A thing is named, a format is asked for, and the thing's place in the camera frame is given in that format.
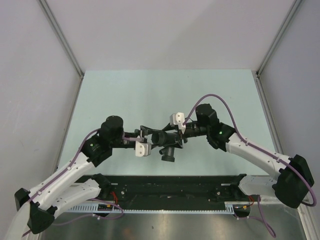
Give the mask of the black pipe tee fitting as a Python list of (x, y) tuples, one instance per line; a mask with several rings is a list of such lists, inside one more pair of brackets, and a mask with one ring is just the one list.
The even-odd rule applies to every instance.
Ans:
[(159, 150), (161, 155), (161, 160), (166, 162), (174, 162), (175, 161), (175, 147), (173, 144), (175, 143), (175, 138), (177, 137), (177, 133), (175, 132), (165, 132), (165, 141), (164, 145), (161, 146), (162, 149)]

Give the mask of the black threaded coupling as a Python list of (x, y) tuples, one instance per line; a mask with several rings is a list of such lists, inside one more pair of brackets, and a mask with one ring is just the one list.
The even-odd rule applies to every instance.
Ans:
[(166, 133), (164, 131), (158, 131), (152, 134), (151, 141), (154, 145), (163, 146), (166, 140)]

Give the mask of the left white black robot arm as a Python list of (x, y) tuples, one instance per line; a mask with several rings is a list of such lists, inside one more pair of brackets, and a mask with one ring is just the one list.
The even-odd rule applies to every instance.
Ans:
[(62, 168), (37, 186), (29, 190), (20, 188), (14, 194), (19, 219), (25, 221), (28, 233), (36, 235), (43, 232), (60, 214), (75, 205), (91, 199), (107, 199), (112, 186), (100, 173), (80, 186), (71, 185), (111, 157), (113, 149), (134, 149), (138, 157), (150, 155), (152, 145), (148, 142), (148, 135), (155, 132), (155, 129), (145, 126), (126, 132), (121, 117), (107, 117), (100, 128), (84, 138), (75, 156)]

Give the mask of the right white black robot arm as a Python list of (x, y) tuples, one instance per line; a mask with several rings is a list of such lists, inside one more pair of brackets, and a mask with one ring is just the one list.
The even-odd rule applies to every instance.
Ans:
[(296, 209), (304, 204), (311, 192), (314, 179), (306, 159), (300, 155), (290, 157), (269, 151), (242, 137), (236, 129), (221, 122), (208, 103), (195, 108), (196, 121), (183, 124), (184, 115), (173, 114), (170, 123), (159, 133), (153, 134), (154, 145), (162, 147), (162, 160), (173, 162), (174, 149), (182, 148), (189, 138), (205, 136), (214, 149), (239, 156), (259, 167), (268, 176), (254, 177), (243, 174), (230, 188), (231, 196), (242, 201), (249, 195), (276, 197), (284, 205)]

